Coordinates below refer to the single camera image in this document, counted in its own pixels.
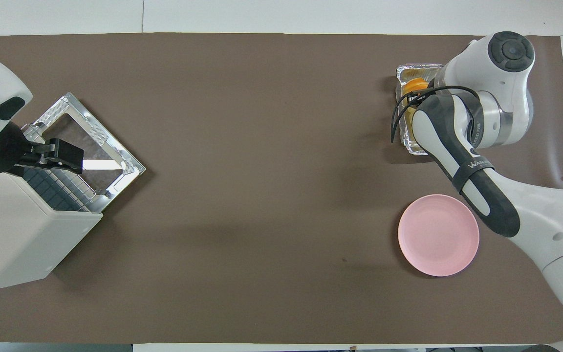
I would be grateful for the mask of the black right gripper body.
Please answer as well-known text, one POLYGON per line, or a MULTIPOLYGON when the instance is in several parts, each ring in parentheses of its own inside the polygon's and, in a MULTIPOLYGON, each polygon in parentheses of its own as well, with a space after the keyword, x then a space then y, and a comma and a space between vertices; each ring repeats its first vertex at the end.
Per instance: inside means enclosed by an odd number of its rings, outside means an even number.
POLYGON ((409 106, 418 106, 431 94, 431 90, 413 90, 406 94, 405 104, 409 106))

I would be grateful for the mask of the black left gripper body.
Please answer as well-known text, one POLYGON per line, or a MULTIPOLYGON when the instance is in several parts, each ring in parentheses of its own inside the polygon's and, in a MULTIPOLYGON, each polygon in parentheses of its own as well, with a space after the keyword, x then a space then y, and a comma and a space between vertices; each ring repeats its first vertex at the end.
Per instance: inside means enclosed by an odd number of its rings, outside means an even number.
POLYGON ((23 176, 26 169, 49 169, 50 163, 40 163, 41 154, 33 152, 39 146, 27 140, 18 125, 6 125, 0 132, 0 174, 23 176))

